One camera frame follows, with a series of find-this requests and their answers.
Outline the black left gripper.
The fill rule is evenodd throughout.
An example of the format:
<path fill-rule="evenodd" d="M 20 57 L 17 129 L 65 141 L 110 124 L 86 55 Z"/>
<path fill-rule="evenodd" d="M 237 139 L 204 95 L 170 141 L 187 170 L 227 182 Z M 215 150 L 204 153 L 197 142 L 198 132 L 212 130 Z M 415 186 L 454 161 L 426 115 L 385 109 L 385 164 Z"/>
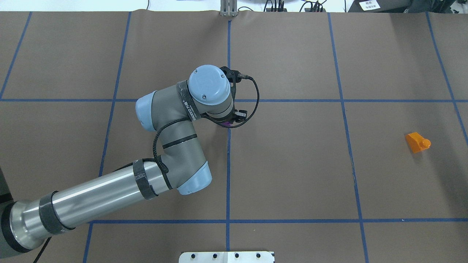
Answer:
<path fill-rule="evenodd" d="M 234 122 L 246 121 L 247 114 L 247 110 L 236 110 L 232 108 L 217 114 L 210 113 L 210 117 L 213 118 L 214 123 L 222 125 L 222 122 L 230 122 L 233 124 Z"/>

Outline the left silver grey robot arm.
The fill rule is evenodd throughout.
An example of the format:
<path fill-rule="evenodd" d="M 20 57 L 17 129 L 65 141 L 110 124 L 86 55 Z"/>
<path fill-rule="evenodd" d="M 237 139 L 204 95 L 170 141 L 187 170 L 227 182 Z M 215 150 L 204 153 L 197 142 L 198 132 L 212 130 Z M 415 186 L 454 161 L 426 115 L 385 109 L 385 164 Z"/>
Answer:
<path fill-rule="evenodd" d="M 1 187 L 1 258 L 42 246 L 48 238 L 176 189 L 189 195 L 207 187 L 212 174 L 193 123 L 201 118 L 232 129 L 251 116 L 235 107 L 236 84 L 248 75 L 215 65 L 197 67 L 187 80 L 136 101 L 145 130 L 155 132 L 153 157 L 35 201 L 13 201 Z"/>

